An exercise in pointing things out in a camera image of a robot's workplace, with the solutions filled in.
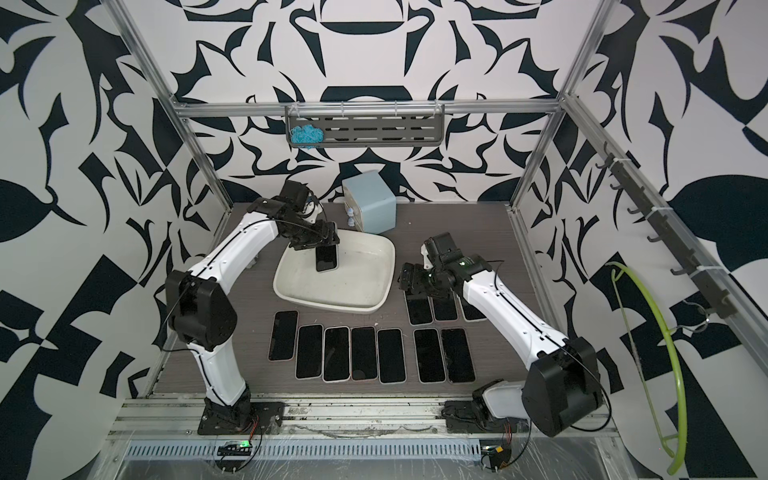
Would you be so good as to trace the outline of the slim black smartphone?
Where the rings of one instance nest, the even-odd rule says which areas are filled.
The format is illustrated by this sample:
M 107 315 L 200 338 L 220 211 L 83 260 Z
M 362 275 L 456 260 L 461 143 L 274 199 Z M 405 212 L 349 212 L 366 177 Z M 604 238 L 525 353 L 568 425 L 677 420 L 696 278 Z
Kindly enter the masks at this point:
M 417 370 L 419 380 L 424 383 L 442 383 L 446 380 L 442 350 L 436 329 L 414 331 Z

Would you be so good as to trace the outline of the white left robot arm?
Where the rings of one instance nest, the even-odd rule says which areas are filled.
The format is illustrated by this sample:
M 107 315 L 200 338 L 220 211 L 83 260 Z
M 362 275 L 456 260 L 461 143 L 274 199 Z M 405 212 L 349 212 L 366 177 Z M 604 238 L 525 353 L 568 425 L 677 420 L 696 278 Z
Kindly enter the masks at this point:
M 257 198 L 237 226 L 211 253 L 165 283 L 166 325 L 184 342 L 205 384 L 205 416 L 235 432 L 252 423 L 251 395 L 232 338 L 237 313 L 229 293 L 267 245 L 277 238 L 301 251 L 339 243 L 336 225 L 322 212 L 312 190 L 287 180 L 272 198 Z

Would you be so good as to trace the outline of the white plastic storage tub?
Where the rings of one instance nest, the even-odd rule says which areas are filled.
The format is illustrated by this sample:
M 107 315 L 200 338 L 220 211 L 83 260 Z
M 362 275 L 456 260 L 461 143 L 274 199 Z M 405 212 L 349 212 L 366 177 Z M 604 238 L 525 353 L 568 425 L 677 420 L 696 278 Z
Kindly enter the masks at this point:
M 379 235 L 338 232 L 338 265 L 319 272 L 313 250 L 288 247 L 273 280 L 275 294 L 321 310 L 370 314 L 386 301 L 395 271 L 395 245 Z

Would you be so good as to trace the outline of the white case smartphone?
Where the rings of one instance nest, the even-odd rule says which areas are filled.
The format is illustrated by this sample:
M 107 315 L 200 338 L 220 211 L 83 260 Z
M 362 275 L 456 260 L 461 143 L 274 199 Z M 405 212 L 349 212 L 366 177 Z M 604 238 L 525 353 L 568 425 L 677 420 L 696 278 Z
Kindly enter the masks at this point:
M 347 326 L 324 331 L 323 380 L 327 383 L 347 381 L 351 376 L 350 329 Z

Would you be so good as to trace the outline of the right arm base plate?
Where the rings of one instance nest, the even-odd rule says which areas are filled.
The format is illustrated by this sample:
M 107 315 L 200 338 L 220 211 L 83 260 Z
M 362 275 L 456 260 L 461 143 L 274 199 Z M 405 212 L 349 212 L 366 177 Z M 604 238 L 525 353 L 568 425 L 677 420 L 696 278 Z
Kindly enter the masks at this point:
M 502 434 L 527 432 L 526 419 L 496 418 L 478 410 L 472 401 L 448 400 L 440 412 L 450 433 Z

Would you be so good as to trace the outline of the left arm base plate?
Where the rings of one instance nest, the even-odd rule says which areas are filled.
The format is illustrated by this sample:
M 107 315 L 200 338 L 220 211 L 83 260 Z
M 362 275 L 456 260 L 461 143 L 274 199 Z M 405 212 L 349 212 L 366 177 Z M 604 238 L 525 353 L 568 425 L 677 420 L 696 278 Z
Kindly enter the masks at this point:
M 240 402 L 230 407 L 205 399 L 197 434 L 245 435 L 253 428 L 257 434 L 267 433 L 282 425 L 285 407 L 282 402 Z

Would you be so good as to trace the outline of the dark smartphone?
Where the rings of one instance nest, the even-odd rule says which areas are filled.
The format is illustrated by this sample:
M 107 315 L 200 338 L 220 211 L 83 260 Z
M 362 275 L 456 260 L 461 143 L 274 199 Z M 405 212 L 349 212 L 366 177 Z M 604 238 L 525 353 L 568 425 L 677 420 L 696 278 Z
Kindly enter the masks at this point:
M 407 293 L 405 301 L 409 323 L 412 326 L 427 325 L 433 322 L 430 302 L 426 295 Z
M 400 384 L 406 381 L 406 365 L 402 331 L 398 328 L 377 332 L 379 379 L 382 384 Z

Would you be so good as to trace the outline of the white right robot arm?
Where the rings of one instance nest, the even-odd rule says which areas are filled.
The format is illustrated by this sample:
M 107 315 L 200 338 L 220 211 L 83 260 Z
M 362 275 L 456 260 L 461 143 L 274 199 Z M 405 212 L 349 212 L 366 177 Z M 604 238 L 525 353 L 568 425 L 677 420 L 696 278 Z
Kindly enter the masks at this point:
M 400 289 L 464 300 L 496 328 L 526 368 L 522 382 L 499 380 L 474 391 L 478 420 L 525 419 L 554 437 L 607 405 L 593 346 L 542 320 L 506 287 L 492 262 L 464 254 L 448 232 L 428 238 L 420 252 L 422 262 L 402 266 Z

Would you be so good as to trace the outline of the beige case smartphone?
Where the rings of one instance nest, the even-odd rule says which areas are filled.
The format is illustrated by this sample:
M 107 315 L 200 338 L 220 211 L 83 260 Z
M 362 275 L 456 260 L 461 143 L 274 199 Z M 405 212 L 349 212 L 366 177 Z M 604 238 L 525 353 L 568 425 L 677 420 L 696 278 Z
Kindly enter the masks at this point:
M 299 312 L 279 311 L 275 314 L 270 337 L 268 360 L 288 361 L 294 357 Z

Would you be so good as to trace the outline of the pink case smartphone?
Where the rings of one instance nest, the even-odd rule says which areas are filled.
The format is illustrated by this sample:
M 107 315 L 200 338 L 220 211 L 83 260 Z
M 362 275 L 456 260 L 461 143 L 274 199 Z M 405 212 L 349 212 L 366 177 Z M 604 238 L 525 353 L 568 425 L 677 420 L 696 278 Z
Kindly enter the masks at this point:
M 460 306 L 466 322 L 479 322 L 486 319 L 486 316 L 478 308 L 469 304 L 465 299 L 460 300 Z

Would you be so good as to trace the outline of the grey edge smartphone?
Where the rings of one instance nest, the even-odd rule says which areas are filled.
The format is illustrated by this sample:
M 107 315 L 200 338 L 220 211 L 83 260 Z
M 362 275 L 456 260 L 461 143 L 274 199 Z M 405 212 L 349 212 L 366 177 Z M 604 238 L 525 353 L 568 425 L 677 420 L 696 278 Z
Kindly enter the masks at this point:
M 323 326 L 305 325 L 298 330 L 295 376 L 319 378 L 323 367 Z

